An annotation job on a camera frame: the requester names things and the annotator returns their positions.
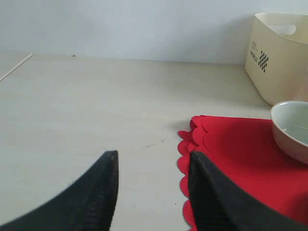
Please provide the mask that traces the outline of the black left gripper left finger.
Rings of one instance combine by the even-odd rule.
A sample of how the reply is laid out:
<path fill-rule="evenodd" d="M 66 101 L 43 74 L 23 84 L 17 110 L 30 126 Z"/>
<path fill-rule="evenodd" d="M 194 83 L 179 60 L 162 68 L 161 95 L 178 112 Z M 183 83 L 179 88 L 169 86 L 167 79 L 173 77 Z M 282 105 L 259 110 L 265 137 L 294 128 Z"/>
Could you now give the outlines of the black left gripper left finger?
<path fill-rule="evenodd" d="M 118 152 L 107 151 L 67 189 L 2 231 L 108 231 L 118 197 Z"/>

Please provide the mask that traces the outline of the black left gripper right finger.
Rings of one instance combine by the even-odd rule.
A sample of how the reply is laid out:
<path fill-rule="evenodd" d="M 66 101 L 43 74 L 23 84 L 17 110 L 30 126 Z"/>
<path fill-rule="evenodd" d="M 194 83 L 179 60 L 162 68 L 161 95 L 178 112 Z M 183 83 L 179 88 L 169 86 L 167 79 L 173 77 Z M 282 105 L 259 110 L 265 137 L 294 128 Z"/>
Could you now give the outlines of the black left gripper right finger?
<path fill-rule="evenodd" d="M 241 189 L 202 152 L 191 152 L 189 200 L 199 231 L 306 231 Z"/>

